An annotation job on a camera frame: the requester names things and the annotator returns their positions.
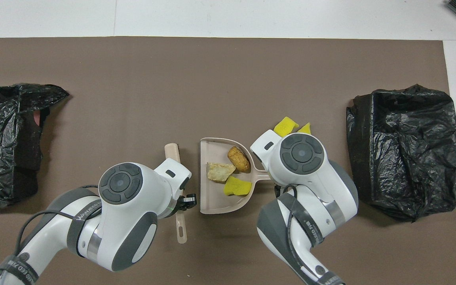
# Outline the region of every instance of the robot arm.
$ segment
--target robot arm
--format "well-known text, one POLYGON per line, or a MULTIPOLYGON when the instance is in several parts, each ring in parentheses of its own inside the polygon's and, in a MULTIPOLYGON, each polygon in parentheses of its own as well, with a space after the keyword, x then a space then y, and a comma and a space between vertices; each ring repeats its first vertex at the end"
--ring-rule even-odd
POLYGON ((343 284, 310 250, 356 215, 358 194, 348 174, 304 133, 280 137, 268 130, 251 151, 278 186, 293 188, 262 208, 257 231, 264 244, 307 285, 343 284))
POLYGON ((65 248, 111 271, 133 265, 152 243, 157 220, 191 207, 180 196, 190 177, 173 159, 155 170, 127 162, 104 173, 99 197, 85 188, 64 193, 0 265, 0 285, 34 284, 65 248))

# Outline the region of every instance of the yellow sponge piece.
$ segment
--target yellow sponge piece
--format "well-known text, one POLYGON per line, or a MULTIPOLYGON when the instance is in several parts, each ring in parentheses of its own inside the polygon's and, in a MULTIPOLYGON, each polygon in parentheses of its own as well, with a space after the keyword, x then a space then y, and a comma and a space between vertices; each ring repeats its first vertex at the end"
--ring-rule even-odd
POLYGON ((281 137, 289 135, 294 128, 298 128, 298 124, 295 123, 292 119, 284 117, 279 124, 275 125, 274 132, 281 137))
POLYGON ((311 123, 305 124, 302 128, 300 128, 300 130, 297 130, 296 132, 311 134, 311 123))
POLYGON ((228 177, 224 185, 223 192, 226 196, 229 195, 248 195, 251 191, 251 182, 243 181, 233 176, 228 177))

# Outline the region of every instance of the brown mat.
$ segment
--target brown mat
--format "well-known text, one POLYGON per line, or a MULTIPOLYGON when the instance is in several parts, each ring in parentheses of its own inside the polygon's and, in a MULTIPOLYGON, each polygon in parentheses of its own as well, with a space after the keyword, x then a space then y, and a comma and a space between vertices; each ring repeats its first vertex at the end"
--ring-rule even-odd
MULTIPOLYGON (((249 147, 284 116, 311 122, 330 159, 349 170, 350 99, 415 83, 448 92, 442 43, 419 40, 0 38, 0 86, 21 82, 72 96, 46 121, 38 194, 0 210, 0 262, 29 214, 119 162, 156 167, 167 143, 179 144, 192 170, 185 193, 199 193, 202 137, 249 147)), ((233 213, 187 211, 185 245, 174 218, 160 220, 147 254, 122 272, 61 251, 39 283, 301 284, 255 229, 273 198, 262 182, 233 213)), ((361 203, 313 253, 348 284, 456 284, 456 210, 411 224, 361 203)))

